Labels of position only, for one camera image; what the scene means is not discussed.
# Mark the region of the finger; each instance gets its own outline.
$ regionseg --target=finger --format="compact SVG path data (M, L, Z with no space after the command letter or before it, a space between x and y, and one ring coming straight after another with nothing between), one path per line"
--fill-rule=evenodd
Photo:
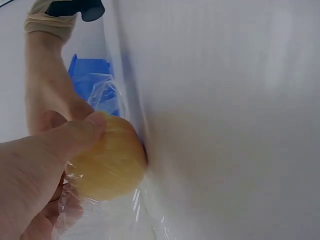
M58 106L60 112L68 121L84 120L94 112L94 109L76 93L69 94Z
M53 110L49 110L46 112L46 118L44 122L46 123L45 131L48 131L50 129L55 129L57 127L62 126L67 122L67 119L60 113Z
M39 117L28 119L28 131L31 135L57 128L67 121L65 117L53 110L46 111L43 114L38 113L38 115Z
M94 112L83 121L69 121L64 125L47 131L39 138L45 151L63 161L66 161L85 149L91 147L102 136L106 125L103 112Z
M65 180L65 177L64 177L64 174L62 174L62 176L60 178L60 182L59 182L59 184L58 184L58 186L57 186L52 198L50 199L50 202L54 202L54 201L60 199L62 191L63 191L63 188L64 188L64 180Z

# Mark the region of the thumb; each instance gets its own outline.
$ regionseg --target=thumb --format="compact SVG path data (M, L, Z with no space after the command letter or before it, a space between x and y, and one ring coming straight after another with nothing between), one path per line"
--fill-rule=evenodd
M63 163L97 142L106 127L106 115L94 112L85 120L74 120L38 135L47 151Z

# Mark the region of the white surface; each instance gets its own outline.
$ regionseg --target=white surface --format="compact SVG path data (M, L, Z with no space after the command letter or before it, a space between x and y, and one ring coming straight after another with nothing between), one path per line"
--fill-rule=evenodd
M34 0L15 0L0 8L0 142L27 135L24 107L24 21ZM73 54L106 58L103 21L77 21L63 49L69 67Z
M318 239L320 2L112 2L157 239Z

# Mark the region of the clear plastic film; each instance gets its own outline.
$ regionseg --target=clear plastic film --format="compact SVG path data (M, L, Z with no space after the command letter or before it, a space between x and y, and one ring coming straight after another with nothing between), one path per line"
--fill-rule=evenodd
M95 110L105 111L130 121L130 112L124 96L124 86L108 74L93 73L84 80L92 81L93 79L94 84L90 95L87 97L88 103ZM128 170L132 171L136 166L134 166L134 163L133 165L130 164ZM141 176L139 173L138 175L132 175L129 171L124 174L132 178L130 179L132 182L142 180L139 179ZM118 175L118 178L114 178L117 182L125 178L115 171L111 171L111 174ZM101 169L91 172L90 175L93 181L95 178L103 177L101 176ZM104 200L103 198L91 197L90 191L92 189L85 190L89 192L89 197L84 196L84 190L77 185L84 178L85 175L81 171L76 168L73 169L71 162L67 164L66 179L68 182L63 187L59 201L59 217L52 233L54 240L177 239L170 237L162 213L155 214L154 209L152 209L153 206L150 206L150 203L154 202L152 198L155 196L147 190L147 184L141 183L132 190L128 190L130 189L129 186L119 196ZM112 176L104 176L105 181L112 179ZM109 198L108 191L113 190L101 189L101 191L105 191L107 198ZM148 199L148 204L145 204L143 198Z

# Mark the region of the plastic wrap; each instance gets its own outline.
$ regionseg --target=plastic wrap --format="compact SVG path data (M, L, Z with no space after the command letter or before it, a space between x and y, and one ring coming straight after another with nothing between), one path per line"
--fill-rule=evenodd
M94 79L87 99L95 110L119 114L130 120L128 108L123 101L124 88L111 75L94 73L87 79ZM146 224L148 214L141 204L139 188L111 200L97 201L78 195L72 179L82 177L79 173L66 171L66 179L69 181L64 185L60 198L59 217L52 233L53 239L134 240L141 239L146 232L153 235L152 227Z

